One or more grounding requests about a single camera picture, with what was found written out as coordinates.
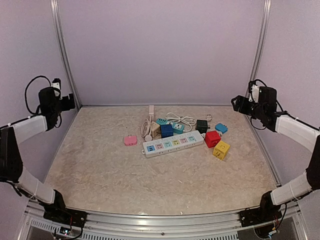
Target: white power cord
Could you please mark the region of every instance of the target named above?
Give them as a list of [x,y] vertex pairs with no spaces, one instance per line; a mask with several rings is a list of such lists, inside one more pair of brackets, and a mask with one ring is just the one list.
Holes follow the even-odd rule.
[[152,141],[152,137],[151,137],[151,132],[152,132],[152,128],[151,128],[151,115],[149,115],[149,119],[146,118],[142,124],[141,127],[141,137],[143,137],[147,142]]
[[141,137],[143,137],[146,142],[152,141],[151,121],[154,119],[154,114],[155,114],[155,106],[149,105],[149,119],[146,118],[141,126]]
[[192,130],[192,126],[196,125],[196,120],[191,116],[178,116],[172,112],[168,112],[165,116],[165,119],[174,122],[174,123],[183,123],[188,125],[190,129],[183,129],[184,132],[190,132]]

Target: power cord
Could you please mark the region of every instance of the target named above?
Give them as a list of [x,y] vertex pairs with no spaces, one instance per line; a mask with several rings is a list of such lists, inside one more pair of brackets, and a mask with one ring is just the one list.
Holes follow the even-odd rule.
[[[79,221],[79,219],[78,219],[77,217],[73,216],[73,215],[70,214],[69,212],[67,212],[67,211],[65,211],[65,210],[62,210],[62,209],[60,209],[60,208],[59,208],[58,210],[60,210],[61,212],[66,213],[66,214],[68,214],[68,215],[71,217],[71,219],[70,219],[70,229],[72,229],[72,228],[71,228],[72,218],[77,219],[77,220]],[[72,238],[69,238],[69,237],[66,237],[66,238],[58,238],[58,237],[56,237],[56,230],[54,230],[53,239],[55,239],[55,240],[56,240],[56,239],[57,239],[57,240],[76,240],[76,239],[79,239],[79,238],[82,236],[83,233],[84,233],[84,228],[81,226],[81,232],[79,233],[78,236],[75,236],[75,237],[72,237]]]
[[12,182],[10,182],[10,181],[0,181],[0,182],[6,183],[6,184],[10,184],[13,187],[14,191],[16,192],[16,194],[18,194],[19,197],[22,197],[21,192],[19,191],[18,188],[16,188],[16,186]]
[[149,118],[146,118],[141,126],[141,137],[144,138],[146,142],[152,141],[152,125],[151,121],[154,119],[155,106],[149,105]]
[[28,100],[27,100],[27,90],[30,86],[30,84],[32,84],[35,80],[37,79],[40,79],[40,78],[43,78],[43,79],[46,79],[49,83],[49,87],[51,86],[51,82],[50,80],[46,77],[46,76],[43,76],[43,75],[39,75],[39,76],[36,76],[35,78],[31,79],[31,81],[27,84],[27,86],[25,87],[25,90],[24,90],[24,101],[25,101],[25,106],[26,106],[26,109],[28,110],[28,112],[32,115],[38,115],[39,114],[39,111],[40,111],[40,105],[36,108],[36,111],[33,112],[30,110],[29,108],[29,105],[28,105]]
[[[27,99],[27,91],[28,91],[29,86],[30,86],[35,80],[41,79],[41,78],[42,78],[42,79],[46,79],[46,80],[48,81],[48,83],[49,83],[49,87],[51,86],[51,82],[50,82],[50,80],[49,80],[46,76],[39,75],[39,76],[36,76],[36,77],[34,77],[33,79],[31,79],[31,81],[27,84],[27,86],[25,87],[25,90],[24,90],[24,102],[25,102],[25,106],[26,106],[26,109],[28,110],[28,112],[29,112],[30,114],[32,114],[32,116],[39,115],[39,113],[40,113],[40,105],[37,106],[35,112],[33,112],[33,111],[30,110],[30,107],[29,107],[29,105],[28,105],[28,99]],[[54,88],[54,90],[59,93],[58,98],[60,98],[60,96],[61,96],[61,90],[58,89],[58,88],[56,88],[56,87]],[[62,124],[62,116],[61,116],[61,114],[59,115],[59,118],[60,118],[59,125],[58,125],[58,126],[57,126],[57,125],[54,126],[54,127],[57,128],[57,129],[60,128],[60,127],[61,127],[61,124]]]
[[152,127],[151,127],[151,115],[149,115],[149,119],[146,118],[141,126],[141,137],[143,137],[147,142],[152,140],[151,137],[151,132],[152,132]]
[[184,132],[190,132],[192,130],[192,126],[196,125],[197,123],[196,120],[191,116],[178,116],[173,112],[168,112],[165,116],[165,119],[174,123],[183,123],[188,125],[189,129],[183,129]]
[[278,226],[275,228],[275,230],[278,230],[278,229],[280,228],[280,225],[282,224],[282,222],[283,222],[283,220],[284,220],[284,218],[285,218],[285,215],[286,215],[286,213],[287,213],[287,208],[288,208],[288,205],[287,205],[287,204],[285,204],[284,213],[283,213],[283,215],[282,215],[282,218],[281,218],[281,220],[280,220],[280,222],[279,222]]
[[267,127],[265,126],[264,128],[258,128],[256,126],[254,126],[254,124],[252,123],[252,117],[250,117],[250,123],[251,123],[251,126],[254,128],[254,129],[257,129],[257,130],[265,130]]

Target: marble tabletop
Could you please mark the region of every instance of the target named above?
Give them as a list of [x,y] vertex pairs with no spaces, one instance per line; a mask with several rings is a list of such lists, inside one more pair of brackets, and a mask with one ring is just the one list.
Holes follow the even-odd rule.
[[[132,215],[216,213],[259,205],[275,182],[244,116],[229,106],[155,106],[156,118],[173,112],[223,123],[231,145],[224,161],[205,143],[146,158],[140,128],[148,106],[83,107],[53,161],[46,183],[67,207]],[[135,146],[124,137],[136,135]]]

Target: white wall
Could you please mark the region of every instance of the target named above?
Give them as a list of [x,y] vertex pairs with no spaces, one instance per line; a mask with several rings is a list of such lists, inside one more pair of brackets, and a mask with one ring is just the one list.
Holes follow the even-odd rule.
[[[320,2],[273,0],[257,77],[277,89],[282,107],[293,116],[320,126]],[[261,138],[283,184],[308,167],[311,153],[270,131]],[[320,239],[320,192],[300,201],[309,239]]]
[[244,93],[264,0],[59,1],[84,105],[230,104]]
[[[0,126],[30,115],[24,91],[37,75],[50,80],[60,78],[62,93],[70,93],[55,35],[50,1],[0,0]],[[34,111],[38,92],[48,83],[36,80],[28,90],[28,102]],[[20,148],[24,166],[44,180],[54,155],[76,114],[62,113],[62,125],[37,135]],[[0,183],[0,240],[13,240],[28,199],[19,197],[9,184]]]

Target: power outlet socket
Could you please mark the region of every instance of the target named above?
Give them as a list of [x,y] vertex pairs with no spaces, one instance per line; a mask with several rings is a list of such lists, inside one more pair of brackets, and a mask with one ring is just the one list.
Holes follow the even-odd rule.
[[184,125],[182,125],[180,123],[173,122],[173,121],[168,121],[167,119],[164,119],[164,118],[158,118],[156,120],[156,123],[159,125],[171,125],[173,128],[173,132],[175,134],[182,134],[185,129]]
[[175,134],[182,134],[184,132],[185,126],[182,124],[173,122],[172,128]]

